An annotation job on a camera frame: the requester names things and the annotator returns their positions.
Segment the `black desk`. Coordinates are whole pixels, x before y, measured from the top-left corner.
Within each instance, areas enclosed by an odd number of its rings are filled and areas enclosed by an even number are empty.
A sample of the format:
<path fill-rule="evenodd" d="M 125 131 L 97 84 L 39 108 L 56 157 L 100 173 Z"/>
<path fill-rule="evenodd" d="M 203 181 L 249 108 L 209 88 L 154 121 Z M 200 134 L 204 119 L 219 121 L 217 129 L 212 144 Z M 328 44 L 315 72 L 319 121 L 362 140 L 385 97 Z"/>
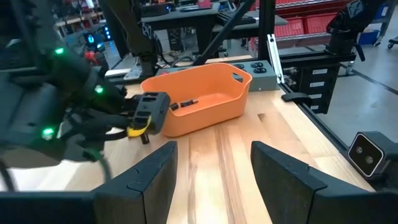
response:
<path fill-rule="evenodd" d="M 211 40 L 223 28 L 216 24 L 216 15 L 220 3 L 214 2 L 212 9 L 180 12 L 179 10 L 155 17 L 144 17 L 142 22 L 149 24 L 153 30 L 176 29 L 179 27 L 194 27 L 197 30 L 197 43 L 199 53 L 202 54 Z M 275 15 L 275 26 L 284 26 L 287 21 Z M 228 34 L 228 39 L 238 39 L 244 37 L 257 37 L 259 33 L 259 20 L 255 24 L 245 24 L 235 26 Z"/>

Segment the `grey power strip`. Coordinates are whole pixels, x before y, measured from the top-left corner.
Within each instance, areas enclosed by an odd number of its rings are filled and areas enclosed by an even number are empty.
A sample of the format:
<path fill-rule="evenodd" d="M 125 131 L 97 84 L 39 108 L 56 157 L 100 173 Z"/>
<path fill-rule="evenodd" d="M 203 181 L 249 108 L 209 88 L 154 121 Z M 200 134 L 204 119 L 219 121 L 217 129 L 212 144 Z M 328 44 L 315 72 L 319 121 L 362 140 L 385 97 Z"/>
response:
<path fill-rule="evenodd" d="M 277 76 L 266 61 L 208 63 L 168 68 L 145 81 L 144 91 L 164 91 L 174 98 L 215 93 L 237 97 L 249 91 L 278 89 Z"/>

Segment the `blue storage bin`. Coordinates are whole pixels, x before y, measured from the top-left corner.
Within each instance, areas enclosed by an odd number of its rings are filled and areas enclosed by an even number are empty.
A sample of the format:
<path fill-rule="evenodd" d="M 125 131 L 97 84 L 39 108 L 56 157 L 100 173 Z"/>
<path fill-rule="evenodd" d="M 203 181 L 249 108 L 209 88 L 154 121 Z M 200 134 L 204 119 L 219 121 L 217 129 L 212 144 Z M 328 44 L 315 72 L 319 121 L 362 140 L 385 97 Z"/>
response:
<path fill-rule="evenodd" d="M 382 19 L 387 14 L 388 7 L 389 6 L 387 3 L 383 4 L 378 9 L 378 11 L 374 17 L 374 20 Z M 365 31 L 359 36 L 358 44 L 359 45 L 371 45 L 371 44 L 375 43 L 379 33 L 380 33 L 380 30 L 366 28 Z"/>

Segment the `red storage bins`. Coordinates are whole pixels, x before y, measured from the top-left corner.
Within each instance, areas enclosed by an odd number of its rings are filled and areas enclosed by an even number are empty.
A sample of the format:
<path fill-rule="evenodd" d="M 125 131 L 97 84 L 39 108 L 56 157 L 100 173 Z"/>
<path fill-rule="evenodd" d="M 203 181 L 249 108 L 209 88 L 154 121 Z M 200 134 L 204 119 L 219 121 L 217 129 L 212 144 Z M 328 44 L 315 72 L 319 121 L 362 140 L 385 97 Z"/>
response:
<path fill-rule="evenodd" d="M 304 34 L 320 34 L 326 32 L 326 26 L 336 16 L 335 12 L 316 14 L 304 17 L 287 18 L 287 24 L 275 26 L 276 37 L 290 37 Z"/>

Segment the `silver metal bracket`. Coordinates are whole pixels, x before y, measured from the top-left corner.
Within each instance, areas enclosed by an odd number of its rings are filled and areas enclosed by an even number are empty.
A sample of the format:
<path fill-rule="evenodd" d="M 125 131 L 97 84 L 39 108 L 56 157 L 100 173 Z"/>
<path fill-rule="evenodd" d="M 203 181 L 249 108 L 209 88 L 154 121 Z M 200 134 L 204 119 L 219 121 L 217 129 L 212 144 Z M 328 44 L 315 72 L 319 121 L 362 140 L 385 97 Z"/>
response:
<path fill-rule="evenodd" d="M 277 48 L 276 38 L 274 34 L 267 34 L 267 48 L 269 51 L 270 61 L 272 68 L 277 77 L 277 83 L 283 84 L 284 81 L 284 74 L 283 69 L 280 62 L 279 51 Z"/>

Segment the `black drawer cabinet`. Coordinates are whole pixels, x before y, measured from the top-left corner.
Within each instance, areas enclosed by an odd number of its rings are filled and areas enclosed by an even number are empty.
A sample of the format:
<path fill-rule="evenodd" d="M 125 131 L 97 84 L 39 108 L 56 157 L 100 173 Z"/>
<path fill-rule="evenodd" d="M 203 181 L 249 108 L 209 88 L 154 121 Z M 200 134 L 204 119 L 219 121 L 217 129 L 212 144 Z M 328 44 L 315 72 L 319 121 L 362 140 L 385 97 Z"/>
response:
<path fill-rule="evenodd" d="M 285 86 L 292 92 L 308 95 L 314 113 L 326 114 L 341 64 L 356 59 L 356 54 L 334 55 L 325 50 L 288 54 L 280 57 Z"/>

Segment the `blue-lit device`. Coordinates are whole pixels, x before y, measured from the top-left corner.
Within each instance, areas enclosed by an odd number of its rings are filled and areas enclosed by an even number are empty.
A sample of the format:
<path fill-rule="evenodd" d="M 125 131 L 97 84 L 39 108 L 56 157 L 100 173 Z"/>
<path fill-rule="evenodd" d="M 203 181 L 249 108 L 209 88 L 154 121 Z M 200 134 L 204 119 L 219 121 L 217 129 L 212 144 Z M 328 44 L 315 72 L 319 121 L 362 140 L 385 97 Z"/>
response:
<path fill-rule="evenodd" d="M 84 31 L 83 38 L 85 41 L 85 50 L 95 52 L 104 51 L 105 42 L 109 42 L 113 39 L 107 25 L 103 25 L 95 31 Z"/>

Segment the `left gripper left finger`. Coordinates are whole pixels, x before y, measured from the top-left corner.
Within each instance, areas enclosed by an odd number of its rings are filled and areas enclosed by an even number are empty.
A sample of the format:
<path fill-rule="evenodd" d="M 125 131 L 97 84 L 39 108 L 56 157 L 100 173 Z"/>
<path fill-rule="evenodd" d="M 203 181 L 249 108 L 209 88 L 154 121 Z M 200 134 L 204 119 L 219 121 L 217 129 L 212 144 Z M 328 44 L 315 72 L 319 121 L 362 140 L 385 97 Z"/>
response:
<path fill-rule="evenodd" d="M 0 192 L 0 224 L 166 224 L 177 163 L 169 141 L 89 192 Z"/>

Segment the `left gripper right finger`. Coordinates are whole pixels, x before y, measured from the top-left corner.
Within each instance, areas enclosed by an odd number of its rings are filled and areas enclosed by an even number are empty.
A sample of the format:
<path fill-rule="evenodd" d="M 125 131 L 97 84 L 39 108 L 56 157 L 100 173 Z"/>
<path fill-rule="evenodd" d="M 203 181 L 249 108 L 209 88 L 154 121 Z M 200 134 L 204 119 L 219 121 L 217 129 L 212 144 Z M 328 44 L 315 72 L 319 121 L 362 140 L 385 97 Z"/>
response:
<path fill-rule="evenodd" d="M 260 141 L 251 164 L 273 224 L 398 224 L 397 191 L 364 190 Z"/>

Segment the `orange plastic bin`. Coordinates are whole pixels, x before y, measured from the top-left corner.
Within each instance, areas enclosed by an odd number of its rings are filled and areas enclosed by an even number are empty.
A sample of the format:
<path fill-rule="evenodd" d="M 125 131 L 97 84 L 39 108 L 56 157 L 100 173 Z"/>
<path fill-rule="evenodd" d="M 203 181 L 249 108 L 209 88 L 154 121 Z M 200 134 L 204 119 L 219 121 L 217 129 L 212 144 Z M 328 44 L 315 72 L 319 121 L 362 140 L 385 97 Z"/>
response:
<path fill-rule="evenodd" d="M 167 72 L 141 83 L 143 92 L 165 92 L 171 104 L 161 134 L 178 137 L 243 115 L 252 76 L 228 63 L 211 63 Z"/>

